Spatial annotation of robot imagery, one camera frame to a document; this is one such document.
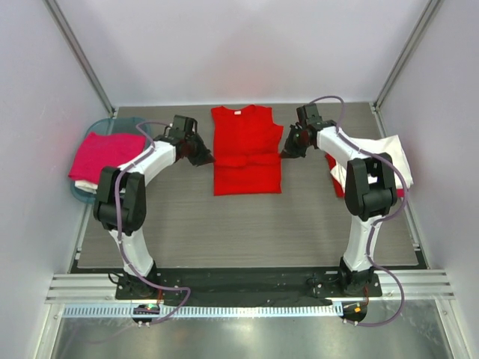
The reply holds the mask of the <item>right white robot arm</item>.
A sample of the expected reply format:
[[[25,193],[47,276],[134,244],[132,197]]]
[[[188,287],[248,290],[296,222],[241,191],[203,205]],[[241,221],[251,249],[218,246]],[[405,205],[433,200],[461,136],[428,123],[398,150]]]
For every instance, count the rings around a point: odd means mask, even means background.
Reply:
[[[281,158],[305,157],[307,149],[314,147],[347,170],[344,202],[352,221],[335,284],[344,295],[360,295],[373,281],[370,260],[381,222],[397,202],[392,158],[360,148],[335,121],[324,120],[314,103],[298,107],[296,113],[298,121],[290,126]]]

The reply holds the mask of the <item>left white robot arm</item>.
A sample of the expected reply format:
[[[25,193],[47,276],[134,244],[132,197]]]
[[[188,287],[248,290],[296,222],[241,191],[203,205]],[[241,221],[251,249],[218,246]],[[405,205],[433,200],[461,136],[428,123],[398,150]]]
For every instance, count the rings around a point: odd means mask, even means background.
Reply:
[[[115,281],[117,298],[152,298],[166,290],[144,239],[147,184],[183,158],[195,167],[215,161],[194,118],[174,116],[155,138],[141,124],[136,128],[146,139],[145,150],[122,165],[101,170],[93,208],[94,219],[114,239],[123,260],[123,273]]]

